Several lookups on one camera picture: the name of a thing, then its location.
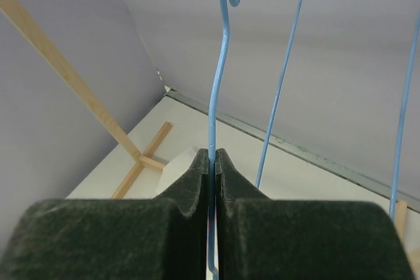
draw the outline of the dark green velvet gripper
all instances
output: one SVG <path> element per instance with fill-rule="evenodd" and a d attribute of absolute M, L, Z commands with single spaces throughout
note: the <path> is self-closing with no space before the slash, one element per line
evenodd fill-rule
<path fill-rule="evenodd" d="M 273 201 L 216 156 L 221 279 L 415 279 L 373 203 Z M 47 200 L 30 207 L 0 279 L 205 279 L 207 151 L 149 200 Z"/>

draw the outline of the bent blue wire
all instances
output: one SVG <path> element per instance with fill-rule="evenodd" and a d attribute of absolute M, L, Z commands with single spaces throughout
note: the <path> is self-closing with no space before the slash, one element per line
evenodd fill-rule
<path fill-rule="evenodd" d="M 237 7 L 241 0 L 229 0 L 229 3 L 233 7 Z M 210 102 L 209 102 L 209 233 L 208 233 L 208 264 L 213 279 L 219 278 L 217 268 L 215 266 L 215 159 L 216 159 L 216 112 L 217 112 L 217 100 L 219 97 L 220 83 L 222 81 L 222 75 L 224 65 L 226 62 L 226 56 L 228 53 L 229 39 L 230 39 L 230 23 L 229 23 L 229 12 L 227 0 L 219 0 L 220 11 L 222 14 L 223 22 L 223 37 L 222 45 L 219 55 L 219 61 L 217 62 L 215 79 L 211 89 Z"/>
<path fill-rule="evenodd" d="M 414 27 L 413 43 L 411 44 L 411 51 L 409 54 L 406 82 L 404 85 L 404 93 L 402 96 L 401 109 L 400 109 L 400 121 L 398 123 L 398 134 L 396 137 L 396 148 L 395 148 L 395 154 L 394 154 L 394 172 L 392 174 L 391 197 L 389 199 L 389 216 L 391 217 L 392 221 L 395 220 L 395 204 L 396 204 L 396 194 L 397 194 L 397 189 L 398 189 L 402 135 L 404 132 L 404 121 L 406 120 L 408 92 L 410 89 L 411 73 L 413 72 L 415 48 L 417 46 L 417 40 L 419 37 L 419 29 L 420 29 L 420 11 L 419 11 L 417 21 Z"/>
<path fill-rule="evenodd" d="M 289 62 L 291 46 L 293 44 L 293 39 L 295 38 L 297 21 L 299 19 L 299 13 L 301 11 L 302 1 L 303 0 L 299 0 L 298 5 L 297 5 L 295 21 L 293 22 L 293 26 L 292 26 L 291 33 L 290 33 L 290 38 L 289 38 L 289 43 L 287 44 L 287 50 L 286 50 L 286 54 L 285 54 L 285 57 L 284 57 L 283 70 L 280 74 L 280 79 L 278 81 L 278 86 L 277 86 L 277 91 L 276 91 L 276 97 L 274 98 L 274 103 L 273 103 L 273 107 L 271 109 L 270 119 L 268 121 L 268 127 L 267 127 L 267 132 L 265 134 L 264 145 L 262 146 L 260 165 L 258 167 L 257 180 L 255 181 L 255 186 L 257 188 L 260 188 L 261 177 L 263 175 L 263 169 L 264 169 L 264 163 L 265 163 L 265 157 L 266 157 L 267 150 L 268 150 L 268 142 L 270 140 L 271 130 L 273 128 L 274 117 L 276 116 L 278 100 L 280 98 L 280 93 L 282 91 L 282 86 L 283 86 L 283 81 L 284 81 L 284 75 L 286 73 L 287 63 Z"/>

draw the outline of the wooden dowel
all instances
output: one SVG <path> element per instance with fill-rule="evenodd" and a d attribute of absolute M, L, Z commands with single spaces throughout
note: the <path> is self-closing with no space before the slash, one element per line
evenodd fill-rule
<path fill-rule="evenodd" d="M 407 215 L 407 201 L 399 200 L 395 208 L 395 229 L 402 241 L 404 238 L 404 230 L 406 227 L 406 215 Z"/>
<path fill-rule="evenodd" d="M 171 129 L 172 125 L 170 123 L 166 122 L 165 124 L 163 124 L 159 132 L 157 132 L 157 134 L 153 138 L 152 142 L 150 142 L 150 144 L 146 148 L 146 151 L 144 152 L 143 156 L 152 157 Z M 142 172 L 143 169 L 143 163 L 134 164 L 134 166 L 131 168 L 124 180 L 120 183 L 120 185 L 118 186 L 117 190 L 114 192 L 111 198 L 124 198 L 125 194 L 129 191 L 130 187 L 134 184 L 135 180 L 138 178 L 139 174 Z"/>
<path fill-rule="evenodd" d="M 111 113 L 104 107 L 92 90 L 83 82 L 70 63 L 61 55 L 54 43 L 47 37 L 31 15 L 18 0 L 0 0 L 0 10 L 35 47 L 41 56 L 50 64 L 96 118 L 105 126 L 109 133 L 121 144 L 135 161 L 155 169 L 162 169 L 161 163 L 143 157 L 124 130 L 117 124 Z"/>

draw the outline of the blue wire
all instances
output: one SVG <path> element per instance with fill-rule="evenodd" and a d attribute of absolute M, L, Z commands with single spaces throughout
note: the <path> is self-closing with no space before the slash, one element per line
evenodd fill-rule
<path fill-rule="evenodd" d="M 293 44 L 293 39 L 295 38 L 297 20 L 299 19 L 299 13 L 301 11 L 302 1 L 303 0 L 299 0 L 298 5 L 297 5 L 295 21 L 293 22 L 293 27 L 291 29 L 290 38 L 289 38 L 289 44 L 287 45 L 287 50 L 286 50 L 286 54 L 285 54 L 285 58 L 284 58 L 283 70 L 282 70 L 282 73 L 280 74 L 280 79 L 278 81 L 278 86 L 277 86 L 276 97 L 274 98 L 273 107 L 271 109 L 270 120 L 268 121 L 268 127 L 267 127 L 267 132 L 265 134 L 264 145 L 262 146 L 260 165 L 258 167 L 257 180 L 255 182 L 255 186 L 257 188 L 260 188 L 261 177 L 263 175 L 263 169 L 264 169 L 264 163 L 265 163 L 265 157 L 266 157 L 267 150 L 268 150 L 268 141 L 270 140 L 271 130 L 273 128 L 274 117 L 276 115 L 276 110 L 277 110 L 277 104 L 278 104 L 278 100 L 280 98 L 280 92 L 282 91 L 283 80 L 284 80 L 284 75 L 286 73 L 287 62 L 289 61 L 291 46 Z"/>
<path fill-rule="evenodd" d="M 395 220 L 395 204 L 396 204 L 396 194 L 397 194 L 397 189 L 398 189 L 402 135 L 404 132 L 404 121 L 406 119 L 408 92 L 410 89 L 411 73 L 413 72 L 415 48 L 417 46 L 417 40 L 419 37 L 419 29 L 420 29 L 420 11 L 417 17 L 417 21 L 415 23 L 413 43 L 411 44 L 411 51 L 409 54 L 406 82 L 404 85 L 404 93 L 402 96 L 401 109 L 400 109 L 400 122 L 398 123 L 398 134 L 396 137 L 396 148 L 395 148 L 395 155 L 394 155 L 394 172 L 392 175 L 391 197 L 389 200 L 389 216 L 391 217 L 392 221 Z"/>
<path fill-rule="evenodd" d="M 241 0 L 229 0 L 229 3 L 233 7 L 237 7 Z M 216 161 L 216 112 L 217 112 L 217 99 L 219 97 L 220 83 L 222 81 L 222 75 L 224 65 L 226 62 L 226 56 L 228 54 L 228 46 L 230 39 L 230 24 L 229 24 L 229 12 L 227 0 L 219 0 L 220 11 L 222 14 L 223 21 L 223 37 L 222 45 L 219 55 L 219 61 L 217 63 L 215 79 L 213 81 L 213 87 L 211 89 L 210 103 L 209 103 L 209 233 L 208 233 L 208 264 L 211 273 L 213 274 L 213 280 L 219 278 L 219 273 L 215 266 L 215 187 L 216 187 L 216 174 L 215 174 L 215 161 Z"/>

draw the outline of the white floor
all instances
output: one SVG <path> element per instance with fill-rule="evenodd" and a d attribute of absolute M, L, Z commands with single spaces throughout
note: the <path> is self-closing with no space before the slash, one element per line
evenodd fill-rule
<path fill-rule="evenodd" d="M 166 121 L 172 123 L 173 128 L 156 151 L 155 158 L 165 163 L 177 158 L 168 166 L 171 166 L 171 176 L 174 177 L 174 169 L 188 168 L 189 156 L 194 150 L 207 147 L 207 116 L 165 97 L 129 136 L 140 150 L 144 150 Z M 255 182 L 262 146 L 260 140 L 244 132 L 223 123 L 217 125 L 217 147 L 227 150 L 236 168 L 252 183 Z M 133 165 L 131 157 L 117 146 L 68 198 L 111 197 Z M 126 198 L 155 196 L 166 185 L 159 184 L 160 179 L 161 174 L 145 169 Z M 261 191 L 274 199 L 373 201 L 386 211 L 389 206 L 388 199 L 274 147 L 268 149 Z M 407 213 L 404 243 L 408 252 L 420 247 L 420 214 L 411 210 Z"/>

